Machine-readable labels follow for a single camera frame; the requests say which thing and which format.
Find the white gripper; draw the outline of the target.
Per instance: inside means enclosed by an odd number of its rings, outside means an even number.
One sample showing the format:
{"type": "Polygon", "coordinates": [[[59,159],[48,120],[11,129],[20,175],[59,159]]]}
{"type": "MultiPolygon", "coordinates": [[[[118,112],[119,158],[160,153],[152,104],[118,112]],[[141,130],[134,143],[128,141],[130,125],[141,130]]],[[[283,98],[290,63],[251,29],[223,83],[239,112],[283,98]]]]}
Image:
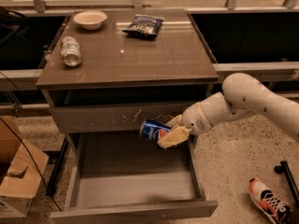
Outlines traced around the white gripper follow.
{"type": "Polygon", "coordinates": [[[201,135],[212,129],[202,102],[189,106],[182,115],[177,115],[169,120],[166,126],[172,128],[157,141],[158,145],[164,149],[185,142],[190,134],[201,135]]]}

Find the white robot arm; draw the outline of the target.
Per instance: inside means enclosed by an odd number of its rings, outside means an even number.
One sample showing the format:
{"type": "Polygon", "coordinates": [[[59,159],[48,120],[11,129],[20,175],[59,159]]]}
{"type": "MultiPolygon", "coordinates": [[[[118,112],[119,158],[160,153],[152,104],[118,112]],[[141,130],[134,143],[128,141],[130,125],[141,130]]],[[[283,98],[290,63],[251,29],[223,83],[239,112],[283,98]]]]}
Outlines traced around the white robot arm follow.
{"type": "Polygon", "coordinates": [[[207,133],[215,125],[263,115],[295,141],[299,141],[299,104],[268,90],[256,78],[234,73],[224,79],[222,92],[197,102],[166,123],[171,130],[157,141],[162,148],[176,146],[190,135],[207,133]]]}

